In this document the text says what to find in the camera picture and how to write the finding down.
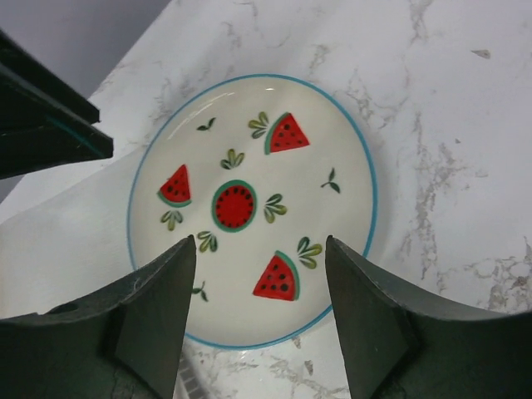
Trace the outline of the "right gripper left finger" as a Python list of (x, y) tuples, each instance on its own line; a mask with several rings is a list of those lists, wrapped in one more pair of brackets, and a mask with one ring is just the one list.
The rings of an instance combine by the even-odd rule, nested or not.
[(195, 267), (189, 236), (84, 297), (4, 318), (1, 396), (171, 398)]

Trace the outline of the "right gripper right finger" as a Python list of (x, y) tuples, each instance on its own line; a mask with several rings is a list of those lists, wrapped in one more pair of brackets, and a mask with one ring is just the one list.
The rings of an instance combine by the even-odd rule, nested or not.
[(530, 313), (430, 293), (334, 237), (325, 269), (352, 397), (530, 397)]

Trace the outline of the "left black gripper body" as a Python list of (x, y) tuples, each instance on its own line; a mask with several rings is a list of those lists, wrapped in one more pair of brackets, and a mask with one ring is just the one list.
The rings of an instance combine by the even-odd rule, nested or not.
[(1, 178), (113, 156), (100, 112), (1, 33)]

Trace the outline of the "white watermelon pattern plate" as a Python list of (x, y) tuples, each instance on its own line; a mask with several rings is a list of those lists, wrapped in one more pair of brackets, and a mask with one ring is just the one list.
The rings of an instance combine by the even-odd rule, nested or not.
[(134, 268), (195, 241), (185, 334), (224, 349), (266, 347), (327, 316), (329, 236), (366, 254), (377, 180), (347, 110), (316, 86), (256, 74), (219, 83), (159, 130), (133, 180)]

